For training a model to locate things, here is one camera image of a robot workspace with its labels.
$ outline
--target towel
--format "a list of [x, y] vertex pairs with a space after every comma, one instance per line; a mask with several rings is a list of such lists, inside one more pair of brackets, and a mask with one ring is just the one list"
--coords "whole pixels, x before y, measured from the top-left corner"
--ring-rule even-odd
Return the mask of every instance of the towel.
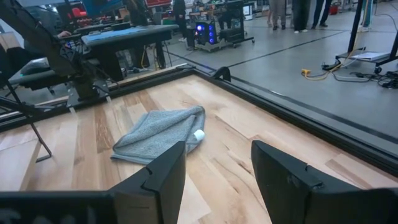
[[187, 153], [196, 148], [203, 136], [205, 109], [150, 111], [113, 146], [111, 159], [148, 164], [179, 141], [185, 141]]

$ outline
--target computer tower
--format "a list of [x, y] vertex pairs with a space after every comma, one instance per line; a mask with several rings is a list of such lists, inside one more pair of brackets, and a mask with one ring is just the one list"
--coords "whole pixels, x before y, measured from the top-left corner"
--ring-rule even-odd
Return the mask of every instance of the computer tower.
[[198, 44], [217, 44], [217, 31], [215, 21], [203, 21], [196, 23]]

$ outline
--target equipment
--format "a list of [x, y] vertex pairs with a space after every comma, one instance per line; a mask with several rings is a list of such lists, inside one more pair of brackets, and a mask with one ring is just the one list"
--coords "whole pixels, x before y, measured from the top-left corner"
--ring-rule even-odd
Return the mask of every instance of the equipment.
[[72, 81], [79, 102], [100, 96], [99, 90], [93, 88], [94, 73], [82, 54], [61, 44], [16, 0], [0, 1], [0, 18], [35, 48], [41, 49], [57, 75]]
[[217, 30], [214, 21], [197, 22], [198, 44], [217, 44]]
[[301, 69], [302, 75], [309, 75], [310, 73], [311, 73], [311, 70], [309, 70], [309, 69]]
[[21, 69], [21, 75], [31, 75], [51, 70], [46, 58], [31, 61]]
[[[389, 63], [392, 62], [394, 60], [398, 59], [397, 56], [397, 51], [398, 51], [398, 30], [396, 31], [396, 37], [394, 39], [394, 43], [392, 45], [391, 51], [389, 52], [389, 54], [381, 54], [379, 52], [370, 52], [366, 50], [366, 47], [361, 47], [358, 49], [354, 49], [355, 48], [355, 43], [356, 43], [356, 36], [357, 36], [357, 32], [358, 32], [358, 26], [359, 26], [359, 21], [361, 19], [361, 13], [362, 13], [362, 6], [366, 1], [368, 1], [368, 4], [372, 4], [371, 0], [358, 0], [358, 4], [356, 6], [356, 12], [355, 12], [355, 18], [354, 18], [354, 23], [353, 23], [353, 28], [351, 30], [351, 37], [349, 39], [349, 45], [348, 45], [348, 50], [347, 53], [343, 53], [340, 55], [336, 56], [336, 59], [339, 60], [340, 58], [350, 58], [350, 59], [355, 59], [355, 60], [359, 60], [359, 61], [363, 61], [363, 62], [370, 62], [370, 63], [374, 63], [374, 73], [379, 74], [381, 73], [382, 68], [380, 67], [381, 65], [384, 65], [385, 63]], [[377, 58], [375, 57], [374, 60], [369, 60], [366, 58], [361, 58], [358, 57], [360, 55], [382, 55], [381, 58]]]
[[398, 221], [398, 189], [361, 190], [261, 141], [251, 159], [273, 224]]
[[82, 0], [87, 16], [96, 17], [123, 7], [122, 0]]
[[178, 142], [107, 191], [1, 192], [0, 222], [177, 223], [184, 184], [185, 142]]

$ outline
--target wooden board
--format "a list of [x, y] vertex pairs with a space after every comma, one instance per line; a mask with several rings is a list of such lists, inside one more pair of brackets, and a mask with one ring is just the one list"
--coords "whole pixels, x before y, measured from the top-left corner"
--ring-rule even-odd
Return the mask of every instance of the wooden board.
[[206, 109], [206, 138], [187, 156], [179, 223], [271, 223], [254, 178], [253, 139], [362, 189], [398, 186], [395, 177], [193, 75], [37, 123], [53, 158], [36, 165], [28, 189], [109, 189], [142, 167], [111, 160], [113, 144], [150, 110], [193, 105]]
[[0, 151], [0, 191], [26, 189], [39, 149], [39, 141], [33, 139]]

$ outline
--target black stand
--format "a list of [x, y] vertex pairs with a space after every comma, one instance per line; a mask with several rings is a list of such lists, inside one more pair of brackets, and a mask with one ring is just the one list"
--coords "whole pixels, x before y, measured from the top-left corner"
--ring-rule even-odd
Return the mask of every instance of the black stand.
[[[355, 55], [369, 52], [369, 51], [366, 51], [365, 47], [361, 47], [359, 49], [354, 49], [356, 35], [358, 33], [359, 21], [361, 20], [363, 4], [364, 4], [364, 0], [358, 0], [358, 5], [356, 7], [356, 12], [355, 12], [355, 17], [354, 17], [353, 28], [351, 30], [351, 37], [349, 38], [348, 51], [347, 51], [347, 53], [337, 55], [336, 56], [337, 60], [339, 60], [340, 58], [350, 58]], [[380, 67], [381, 65], [384, 65], [385, 63], [389, 63], [389, 62], [392, 62], [393, 60], [398, 59], [397, 50], [398, 50], [398, 31], [397, 31], [396, 38], [394, 40], [394, 44], [392, 45], [391, 52], [389, 55], [387, 55], [386, 57], [383, 57], [383, 58], [373, 60], [373, 61], [363, 60], [360, 58], [358, 58], [357, 60], [374, 63], [375, 64], [374, 73], [379, 74], [382, 70]]]
[[25, 105], [21, 102], [19, 97], [17, 96], [17, 93], [15, 92], [15, 89], [13, 89], [12, 85], [8, 80], [6, 80], [4, 77], [2, 77], [2, 81], [7, 85], [8, 89], [10, 90], [10, 93], [12, 96], [15, 98], [15, 101], [12, 101], [7, 98], [0, 98], [0, 106], [4, 108], [9, 108], [15, 111], [21, 112], [25, 117], [26, 120], [29, 122], [30, 126], [32, 127], [33, 131], [35, 132], [37, 138], [39, 139], [40, 143], [43, 145], [44, 149], [47, 151], [48, 155], [40, 157], [36, 160], [36, 162], [41, 162], [43, 160], [46, 160], [48, 158], [52, 157], [51, 150], [49, 147], [46, 145], [44, 140], [42, 139], [39, 131], [37, 130], [35, 124], [30, 120], [30, 113], [41, 113], [39, 109], [36, 109], [32, 106]]

